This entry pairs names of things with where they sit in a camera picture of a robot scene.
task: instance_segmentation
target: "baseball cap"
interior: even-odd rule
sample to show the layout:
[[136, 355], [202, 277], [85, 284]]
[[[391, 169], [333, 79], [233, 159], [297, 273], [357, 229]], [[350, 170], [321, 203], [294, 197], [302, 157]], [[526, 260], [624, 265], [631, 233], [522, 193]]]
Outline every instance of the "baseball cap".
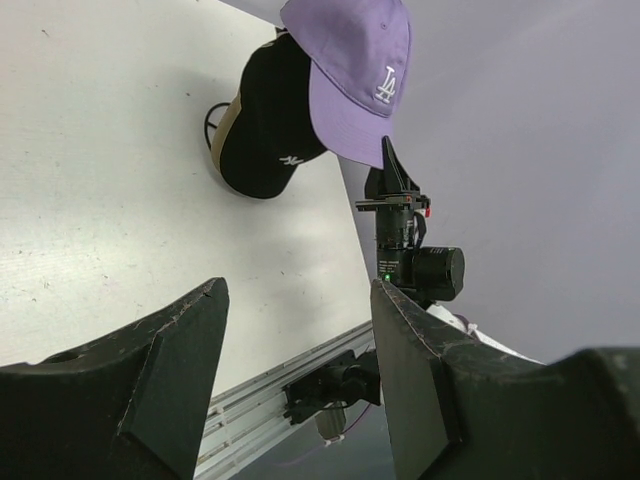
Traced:
[[213, 163], [235, 191], [274, 198], [298, 165], [327, 151], [309, 116], [310, 64], [286, 32], [249, 58], [211, 142]]
[[382, 168], [382, 138], [402, 97], [411, 51], [400, 0], [289, 0], [282, 23], [311, 57], [309, 109], [335, 154]]

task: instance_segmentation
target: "black baseball cap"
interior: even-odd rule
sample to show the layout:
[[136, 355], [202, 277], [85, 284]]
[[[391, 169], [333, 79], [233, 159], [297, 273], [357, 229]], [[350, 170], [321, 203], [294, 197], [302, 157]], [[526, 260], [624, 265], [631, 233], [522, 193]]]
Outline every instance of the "black baseball cap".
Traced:
[[286, 31], [251, 55], [211, 146], [217, 170], [237, 192], [276, 197], [298, 165], [327, 151], [311, 124], [310, 71], [311, 59]]

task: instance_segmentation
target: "camera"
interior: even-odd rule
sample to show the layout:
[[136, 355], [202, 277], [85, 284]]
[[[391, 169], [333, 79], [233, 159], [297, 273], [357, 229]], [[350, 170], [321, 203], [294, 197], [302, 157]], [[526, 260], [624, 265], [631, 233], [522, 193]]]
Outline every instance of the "camera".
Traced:
[[361, 212], [375, 213], [377, 276], [425, 308], [451, 301], [464, 286], [464, 254], [457, 247], [422, 246], [431, 200], [420, 192], [397, 159], [389, 137], [382, 140], [383, 168], [372, 168]]

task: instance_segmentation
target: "purple baseball cap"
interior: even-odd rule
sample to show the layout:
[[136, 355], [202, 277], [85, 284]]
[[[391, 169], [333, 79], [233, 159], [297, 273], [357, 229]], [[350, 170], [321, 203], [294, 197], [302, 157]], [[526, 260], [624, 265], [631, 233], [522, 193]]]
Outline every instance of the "purple baseball cap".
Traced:
[[409, 13], [400, 0], [289, 0], [280, 17], [311, 57], [309, 110], [322, 144], [382, 168], [382, 137], [406, 84]]

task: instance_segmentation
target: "cap brim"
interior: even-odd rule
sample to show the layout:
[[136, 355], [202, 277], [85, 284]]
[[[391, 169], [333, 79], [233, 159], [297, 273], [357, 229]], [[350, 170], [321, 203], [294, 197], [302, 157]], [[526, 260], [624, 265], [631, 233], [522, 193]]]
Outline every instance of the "cap brim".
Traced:
[[330, 151], [354, 162], [382, 168], [382, 138], [391, 137], [391, 118], [352, 102], [311, 62], [309, 110], [313, 129]]

